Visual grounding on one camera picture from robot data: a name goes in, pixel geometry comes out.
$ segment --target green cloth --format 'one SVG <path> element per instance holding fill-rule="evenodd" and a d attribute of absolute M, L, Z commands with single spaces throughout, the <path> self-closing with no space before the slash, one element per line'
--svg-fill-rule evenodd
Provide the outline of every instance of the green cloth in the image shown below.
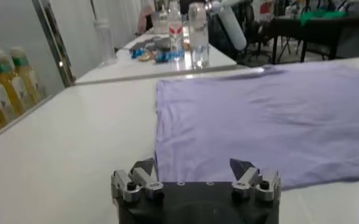
<path fill-rule="evenodd" d="M 328 18 L 328 19 L 333 19 L 333 18 L 341 18 L 344 17 L 346 15 L 346 12 L 329 12 L 329 11 L 325 11 L 325 10 L 317 10 L 317 11 L 312 11 L 312 12 L 306 12 L 304 14 L 302 14 L 301 16 L 301 26 L 304 26 L 309 19 L 312 18 Z"/>

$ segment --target clear glass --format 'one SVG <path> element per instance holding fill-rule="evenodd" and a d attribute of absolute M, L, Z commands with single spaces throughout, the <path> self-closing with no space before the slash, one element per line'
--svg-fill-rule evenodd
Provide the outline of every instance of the clear glass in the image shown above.
<path fill-rule="evenodd" d="M 112 35 L 110 33 L 110 26 L 107 20 L 99 20 L 95 22 L 95 28 L 98 35 L 98 41 L 102 64 L 101 66 L 110 65 L 117 61 L 117 56 L 114 51 L 114 46 L 112 44 Z"/>
<path fill-rule="evenodd" d="M 189 6 L 189 38 L 191 63 L 194 68 L 209 65 L 209 35 L 206 9 L 203 3 Z"/>

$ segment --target plastic water bottle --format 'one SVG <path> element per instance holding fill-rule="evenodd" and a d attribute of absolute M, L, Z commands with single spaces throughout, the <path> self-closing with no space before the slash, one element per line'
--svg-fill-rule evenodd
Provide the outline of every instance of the plastic water bottle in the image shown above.
<path fill-rule="evenodd" d="M 194 68 L 203 68 L 209 64 L 208 22 L 203 3 L 190 4 L 189 20 L 191 63 Z"/>
<path fill-rule="evenodd" d="M 185 48 L 183 43 L 182 16 L 177 1 L 171 1 L 169 3 L 167 20 L 172 59 L 179 61 L 185 58 Z"/>

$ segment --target white wall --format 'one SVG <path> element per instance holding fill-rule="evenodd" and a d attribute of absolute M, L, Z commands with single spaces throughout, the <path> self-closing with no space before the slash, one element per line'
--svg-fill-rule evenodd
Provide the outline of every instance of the white wall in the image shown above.
<path fill-rule="evenodd" d="M 57 25 L 78 79 L 101 62 L 90 0 L 50 0 Z M 140 0 L 94 0 L 98 19 L 109 20 L 114 47 L 135 38 Z"/>
<path fill-rule="evenodd" d="M 78 79 L 101 62 L 90 0 L 50 0 L 53 14 Z"/>
<path fill-rule="evenodd" d="M 49 94 L 64 88 L 32 0 L 0 0 L 0 47 L 22 46 Z"/>

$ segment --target screw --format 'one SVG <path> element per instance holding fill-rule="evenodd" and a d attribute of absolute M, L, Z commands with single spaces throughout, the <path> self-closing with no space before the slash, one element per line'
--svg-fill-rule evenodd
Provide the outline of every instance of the screw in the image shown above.
<path fill-rule="evenodd" d="M 126 185 L 126 189 L 128 191 L 134 191 L 137 187 L 137 184 L 135 184 L 134 182 L 128 182 L 128 184 Z"/>
<path fill-rule="evenodd" d="M 259 186 L 260 186 L 260 189 L 262 189 L 262 190 L 270 189 L 270 183 L 266 180 L 263 180 L 262 182 L 260 182 Z"/>

